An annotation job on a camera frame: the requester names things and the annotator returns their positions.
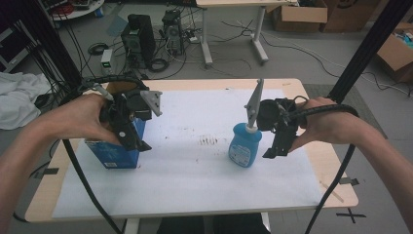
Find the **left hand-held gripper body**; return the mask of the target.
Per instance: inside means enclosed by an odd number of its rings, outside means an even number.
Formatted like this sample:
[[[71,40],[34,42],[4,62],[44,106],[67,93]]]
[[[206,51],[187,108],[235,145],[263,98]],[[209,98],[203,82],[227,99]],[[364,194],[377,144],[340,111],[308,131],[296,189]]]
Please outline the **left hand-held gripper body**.
[[[130,91],[109,94],[104,92],[106,103],[100,110],[99,120],[107,122],[112,127],[130,123],[135,118],[142,121],[152,119],[152,114],[157,117],[161,111],[160,91],[133,89]]]

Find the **blue plastic bottle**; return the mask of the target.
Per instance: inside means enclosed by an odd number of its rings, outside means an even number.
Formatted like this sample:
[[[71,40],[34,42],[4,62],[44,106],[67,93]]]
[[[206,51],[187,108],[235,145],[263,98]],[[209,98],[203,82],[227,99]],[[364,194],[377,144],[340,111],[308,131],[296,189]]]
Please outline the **blue plastic bottle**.
[[[237,124],[233,132],[228,156],[238,166],[249,168],[255,161],[262,133],[256,127],[249,128],[247,123]]]

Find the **person's right hand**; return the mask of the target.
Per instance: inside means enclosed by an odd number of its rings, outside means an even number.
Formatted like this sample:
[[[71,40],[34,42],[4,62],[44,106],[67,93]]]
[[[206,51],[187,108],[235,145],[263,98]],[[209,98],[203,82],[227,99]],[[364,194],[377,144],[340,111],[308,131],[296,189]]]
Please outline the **person's right hand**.
[[[307,118],[307,123],[301,125],[304,132],[293,141],[289,151],[313,141],[353,143],[359,123],[359,118],[347,112],[327,111],[311,115]]]

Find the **white power supply unit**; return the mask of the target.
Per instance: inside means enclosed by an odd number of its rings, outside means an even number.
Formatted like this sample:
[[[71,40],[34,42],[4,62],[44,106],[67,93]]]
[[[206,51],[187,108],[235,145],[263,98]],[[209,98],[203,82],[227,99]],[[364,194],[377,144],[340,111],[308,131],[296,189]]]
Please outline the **white power supply unit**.
[[[112,49],[107,49],[103,51],[101,56],[100,65],[105,75],[111,75],[113,73],[112,53]]]

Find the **large black computer tower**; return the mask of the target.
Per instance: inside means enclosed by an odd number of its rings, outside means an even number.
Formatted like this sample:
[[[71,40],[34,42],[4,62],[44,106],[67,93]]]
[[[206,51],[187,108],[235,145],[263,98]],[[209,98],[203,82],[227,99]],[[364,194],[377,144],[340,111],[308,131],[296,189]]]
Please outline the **large black computer tower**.
[[[128,24],[121,33],[127,61],[139,68],[147,68],[155,52],[152,22],[148,15],[128,15]]]

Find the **thin wooden stick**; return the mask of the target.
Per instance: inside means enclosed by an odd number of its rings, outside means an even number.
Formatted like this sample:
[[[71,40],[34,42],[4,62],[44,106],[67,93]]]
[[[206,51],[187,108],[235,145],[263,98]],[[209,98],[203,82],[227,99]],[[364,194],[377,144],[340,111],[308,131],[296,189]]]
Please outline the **thin wooden stick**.
[[[334,191],[334,188],[331,185],[327,185],[321,180],[319,181],[319,183],[326,189],[325,194],[328,192],[329,195],[333,195],[338,201],[340,201],[341,203],[344,203],[344,199],[338,193]]]

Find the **white paper sheet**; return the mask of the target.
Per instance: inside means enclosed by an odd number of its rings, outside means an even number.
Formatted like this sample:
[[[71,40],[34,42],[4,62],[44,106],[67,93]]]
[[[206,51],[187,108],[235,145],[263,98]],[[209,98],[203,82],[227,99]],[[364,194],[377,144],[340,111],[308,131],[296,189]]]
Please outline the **white paper sheet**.
[[[230,160],[233,128],[245,121],[250,89],[165,91],[162,115],[146,123],[130,170],[105,169],[85,143],[75,151],[102,207],[112,216],[163,216],[312,208],[321,192],[304,149],[266,159],[273,134],[259,142],[254,163]]]

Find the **white table leg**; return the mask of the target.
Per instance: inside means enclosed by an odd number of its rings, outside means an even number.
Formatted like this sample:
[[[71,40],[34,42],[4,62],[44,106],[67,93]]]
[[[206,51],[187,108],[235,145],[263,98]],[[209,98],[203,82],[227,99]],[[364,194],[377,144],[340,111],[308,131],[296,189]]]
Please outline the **white table leg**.
[[[125,224],[124,234],[138,234],[139,218],[128,218]]]
[[[268,213],[261,213],[262,223],[266,227],[266,229],[271,233],[271,226]]]

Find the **small open computer tower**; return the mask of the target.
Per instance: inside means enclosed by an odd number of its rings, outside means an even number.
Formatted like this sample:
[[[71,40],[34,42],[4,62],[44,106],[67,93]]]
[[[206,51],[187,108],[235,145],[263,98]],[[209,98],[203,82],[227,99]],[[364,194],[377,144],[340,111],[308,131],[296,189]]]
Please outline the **small open computer tower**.
[[[179,10],[166,10],[162,18],[167,51],[173,56],[183,54],[183,36]]]

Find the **black tape cross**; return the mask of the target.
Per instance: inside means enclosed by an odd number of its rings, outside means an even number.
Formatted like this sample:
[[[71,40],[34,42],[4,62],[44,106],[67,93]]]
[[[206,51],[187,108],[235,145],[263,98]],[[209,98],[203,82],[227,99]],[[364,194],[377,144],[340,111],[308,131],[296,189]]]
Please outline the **black tape cross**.
[[[365,214],[355,214],[350,208],[345,213],[337,213],[339,217],[348,217],[353,224],[357,223],[358,218],[366,218]]]

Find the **open cardboard box with flaps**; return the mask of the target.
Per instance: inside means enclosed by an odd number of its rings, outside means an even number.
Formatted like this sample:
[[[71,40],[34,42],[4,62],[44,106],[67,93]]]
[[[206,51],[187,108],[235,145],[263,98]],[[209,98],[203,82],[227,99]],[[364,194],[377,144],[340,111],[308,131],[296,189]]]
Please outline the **open cardboard box with flaps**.
[[[296,5],[283,5],[272,12],[273,28],[280,32],[318,32],[327,22],[323,0],[299,0]]]

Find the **round white table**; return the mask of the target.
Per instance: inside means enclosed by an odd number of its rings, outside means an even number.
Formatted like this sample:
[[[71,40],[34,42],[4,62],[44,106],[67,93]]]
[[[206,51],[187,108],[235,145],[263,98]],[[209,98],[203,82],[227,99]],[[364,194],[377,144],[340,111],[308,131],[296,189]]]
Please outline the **round white table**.
[[[91,13],[103,16],[104,0],[40,0],[53,20],[72,20]]]

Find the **white cloth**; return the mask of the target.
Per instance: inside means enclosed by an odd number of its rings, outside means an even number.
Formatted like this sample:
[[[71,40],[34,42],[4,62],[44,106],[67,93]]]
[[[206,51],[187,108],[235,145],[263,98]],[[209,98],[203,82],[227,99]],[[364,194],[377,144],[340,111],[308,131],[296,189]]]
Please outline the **white cloth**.
[[[23,127],[37,118],[41,111],[35,101],[50,89],[43,73],[0,72],[0,130]]]

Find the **tall brown cardboard box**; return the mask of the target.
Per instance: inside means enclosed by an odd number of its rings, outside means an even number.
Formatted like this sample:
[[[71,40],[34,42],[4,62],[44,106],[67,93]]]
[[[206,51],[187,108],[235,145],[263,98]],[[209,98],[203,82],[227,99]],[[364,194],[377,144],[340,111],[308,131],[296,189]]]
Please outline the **tall brown cardboard box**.
[[[381,0],[323,0],[327,22],[320,26],[325,33],[361,31]]]

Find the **black frame post with base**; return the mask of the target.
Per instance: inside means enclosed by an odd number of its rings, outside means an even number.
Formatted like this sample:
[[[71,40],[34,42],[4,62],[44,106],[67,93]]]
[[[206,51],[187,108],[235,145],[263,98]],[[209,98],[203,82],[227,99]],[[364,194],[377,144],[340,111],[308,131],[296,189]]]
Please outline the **black frame post with base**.
[[[368,63],[381,49],[412,6],[413,0],[389,0],[327,95],[328,98],[337,103],[341,103],[345,99]]]

